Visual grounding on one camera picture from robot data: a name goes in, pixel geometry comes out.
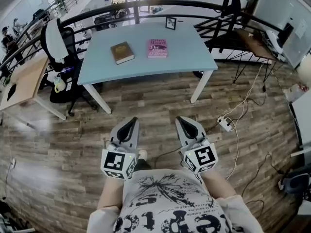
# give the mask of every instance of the shoe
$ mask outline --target shoe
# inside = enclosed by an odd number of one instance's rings
[[[143,160],[147,160],[147,156],[148,156],[148,153],[146,150],[139,150],[138,152],[138,159],[143,159]]]

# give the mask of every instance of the black office chair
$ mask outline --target black office chair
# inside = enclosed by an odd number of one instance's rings
[[[78,77],[80,74],[82,61],[79,59],[76,47],[74,45],[74,34],[72,28],[61,28],[60,23],[58,20],[58,25],[60,28],[60,33],[63,37],[64,43],[67,46],[68,50],[68,56],[64,58],[64,63],[58,63],[55,62],[55,59],[50,55],[47,44],[46,44],[46,28],[47,25],[45,25],[41,31],[41,46],[42,49],[46,52],[48,58],[50,59],[50,65],[53,67],[55,72],[59,72],[58,76],[61,77],[61,79],[66,83],[66,85],[71,82],[70,78],[72,79],[71,89],[70,90],[63,90],[59,93],[56,93],[54,90],[54,85],[52,83],[52,92],[50,96],[50,101],[52,103],[67,103],[71,102],[71,106],[68,110],[68,114],[73,117],[74,113],[71,112],[72,108],[77,101],[78,98],[83,98],[93,110],[97,110],[97,105],[91,103],[88,99],[86,99],[83,96],[83,92],[85,91],[85,88],[82,85],[78,85]],[[72,70],[66,71],[67,67],[73,67]]]

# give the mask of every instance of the light blue table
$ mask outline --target light blue table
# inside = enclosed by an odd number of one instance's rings
[[[166,39],[168,57],[149,59],[147,41]],[[110,47],[127,41],[135,59],[117,65]],[[190,101],[194,103],[217,65],[200,35],[192,25],[179,22],[176,30],[165,28],[165,23],[142,23],[112,28],[93,34],[81,67],[78,84],[83,85],[107,112],[111,109],[92,84],[137,76],[204,71]]]

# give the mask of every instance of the book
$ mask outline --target book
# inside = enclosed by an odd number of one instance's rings
[[[148,41],[148,58],[166,58],[167,55],[165,39],[150,39]]]
[[[134,59],[134,54],[126,41],[114,45],[110,49],[117,65]]]

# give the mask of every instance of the pink book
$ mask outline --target pink book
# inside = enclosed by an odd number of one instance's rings
[[[148,58],[166,58],[167,45],[165,39],[148,40]]]

